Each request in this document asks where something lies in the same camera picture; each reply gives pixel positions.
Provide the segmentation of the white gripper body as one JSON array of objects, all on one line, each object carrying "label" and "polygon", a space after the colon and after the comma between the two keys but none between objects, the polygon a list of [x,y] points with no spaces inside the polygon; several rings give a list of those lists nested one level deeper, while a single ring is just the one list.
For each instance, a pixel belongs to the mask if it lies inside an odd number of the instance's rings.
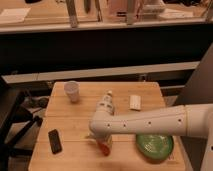
[{"label": "white gripper body", "polygon": [[105,146],[108,148],[112,147],[112,136],[109,134],[98,134],[98,133],[90,132],[87,135],[87,138],[94,139],[100,147],[102,146]]}]

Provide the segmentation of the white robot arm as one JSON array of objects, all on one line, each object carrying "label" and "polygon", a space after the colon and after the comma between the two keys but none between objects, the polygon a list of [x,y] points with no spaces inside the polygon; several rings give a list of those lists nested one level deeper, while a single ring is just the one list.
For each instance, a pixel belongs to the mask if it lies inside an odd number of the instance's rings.
[{"label": "white robot arm", "polygon": [[206,138],[200,171],[213,171],[213,104],[164,107],[127,115],[112,115],[104,106],[89,121],[92,137],[113,134],[156,134]]}]

